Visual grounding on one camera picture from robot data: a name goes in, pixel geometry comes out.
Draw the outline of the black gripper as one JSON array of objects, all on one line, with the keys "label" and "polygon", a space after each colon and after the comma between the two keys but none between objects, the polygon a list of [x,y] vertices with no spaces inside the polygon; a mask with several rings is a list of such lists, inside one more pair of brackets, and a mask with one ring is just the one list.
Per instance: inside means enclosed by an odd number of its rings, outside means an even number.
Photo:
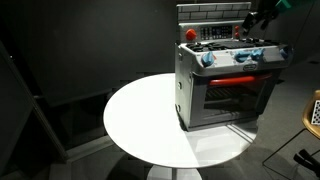
[{"label": "black gripper", "polygon": [[271,8],[271,9],[258,9],[256,12],[249,12],[246,16],[242,28],[243,28],[243,34],[247,35],[251,28],[256,24],[257,20],[263,20],[263,23],[261,24],[261,30],[265,30],[269,24],[269,19],[273,20],[275,19],[279,14],[279,11],[277,8]]}]

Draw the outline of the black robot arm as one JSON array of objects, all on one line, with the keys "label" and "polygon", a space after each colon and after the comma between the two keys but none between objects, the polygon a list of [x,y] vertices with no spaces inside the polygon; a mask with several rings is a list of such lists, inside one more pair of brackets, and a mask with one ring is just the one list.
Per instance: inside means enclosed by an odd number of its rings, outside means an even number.
[{"label": "black robot arm", "polygon": [[255,11],[250,11],[242,23],[243,35],[247,36],[250,30],[261,23],[260,29],[265,30],[269,23],[280,14],[293,10],[302,5],[313,3],[316,0],[261,0]]}]

